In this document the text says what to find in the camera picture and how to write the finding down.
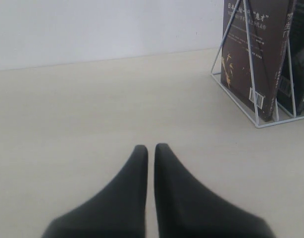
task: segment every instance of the book holder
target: book holder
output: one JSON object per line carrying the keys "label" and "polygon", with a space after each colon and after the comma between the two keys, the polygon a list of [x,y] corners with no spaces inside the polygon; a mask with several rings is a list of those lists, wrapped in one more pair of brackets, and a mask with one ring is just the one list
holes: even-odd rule
{"label": "book holder", "polygon": [[[230,92],[222,83],[220,82],[220,79],[218,79],[216,76],[220,75],[221,72],[213,72],[215,65],[217,63],[218,57],[220,55],[221,49],[226,41],[229,29],[231,27],[232,21],[235,18],[237,9],[239,7],[240,2],[243,1],[244,5],[244,11],[246,16],[246,31],[247,31],[247,41],[248,41],[248,51],[249,51],[249,61],[250,61],[250,71],[251,71],[251,81],[252,81],[252,90],[253,92],[253,104],[254,104],[254,112],[251,111],[245,104],[243,104],[232,92]],[[264,122],[261,121],[258,115],[257,110],[257,99],[256,99],[256,91],[255,91],[255,78],[254,78],[254,68],[253,68],[253,55],[252,55],[252,47],[251,47],[251,39],[250,39],[250,30],[249,30],[249,19],[248,19],[248,0],[237,0],[237,3],[235,5],[235,8],[231,14],[229,23],[227,25],[227,29],[224,32],[224,35],[222,37],[222,41],[218,50],[218,53],[216,55],[215,61],[213,63],[213,66],[210,71],[210,75],[213,77],[213,79],[218,83],[218,85],[226,92],[226,94],[231,98],[231,100],[240,108],[240,110],[249,118],[250,121],[253,122],[253,124],[257,128],[264,128],[269,127],[273,125],[279,125],[284,124],[292,121],[302,120],[304,119],[304,111],[301,114],[301,116],[297,116],[296,113],[296,102],[295,102],[295,92],[294,92],[294,83],[293,83],[293,71],[292,71],[292,56],[291,56],[291,48],[290,48],[290,41],[288,40],[287,43],[287,54],[288,54],[288,60],[289,60],[289,70],[290,70],[290,82],[291,82],[291,91],[292,91],[292,105],[293,105],[293,114],[291,114],[285,107],[283,107],[280,103],[275,101],[275,108],[273,112],[273,121],[270,122]]]}

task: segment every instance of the white tabletop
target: white tabletop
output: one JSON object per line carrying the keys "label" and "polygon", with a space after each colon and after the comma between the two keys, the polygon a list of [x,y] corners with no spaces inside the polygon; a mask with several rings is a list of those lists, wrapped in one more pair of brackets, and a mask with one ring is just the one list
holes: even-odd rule
{"label": "white tabletop", "polygon": [[304,120],[256,129],[210,78],[216,50],[0,71],[0,238],[37,238],[134,145],[167,142],[207,187],[304,238]]}

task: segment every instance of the white wall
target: white wall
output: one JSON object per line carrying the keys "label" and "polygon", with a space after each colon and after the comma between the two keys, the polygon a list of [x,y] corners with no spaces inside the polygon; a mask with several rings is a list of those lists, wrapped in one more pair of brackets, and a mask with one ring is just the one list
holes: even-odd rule
{"label": "white wall", "polygon": [[0,70],[216,47],[222,0],[0,0]]}

